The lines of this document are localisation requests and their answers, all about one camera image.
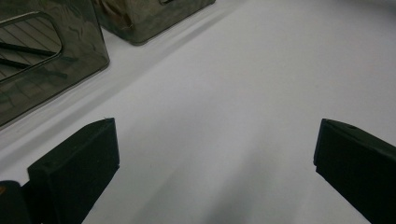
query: translucent plastic container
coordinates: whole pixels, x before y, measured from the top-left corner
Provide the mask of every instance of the translucent plastic container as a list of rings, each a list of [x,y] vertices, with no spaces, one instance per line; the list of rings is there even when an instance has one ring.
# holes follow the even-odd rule
[[[111,33],[143,45],[216,0],[93,0],[98,20]]]
[[[91,0],[1,0],[0,126],[108,63]]]

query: white table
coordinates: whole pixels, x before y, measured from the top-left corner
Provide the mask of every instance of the white table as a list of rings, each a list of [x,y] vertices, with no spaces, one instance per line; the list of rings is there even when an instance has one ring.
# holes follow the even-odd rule
[[[0,131],[0,179],[113,117],[120,169],[84,223],[368,223],[315,172],[322,118],[396,145],[395,6],[218,0]]]

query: white surface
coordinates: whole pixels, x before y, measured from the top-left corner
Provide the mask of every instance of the white surface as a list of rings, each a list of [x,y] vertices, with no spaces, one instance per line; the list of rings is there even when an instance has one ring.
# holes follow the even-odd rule
[[[117,122],[120,169],[84,223],[368,223],[320,175],[322,118],[396,145],[395,8],[218,0],[0,132],[0,179]]]

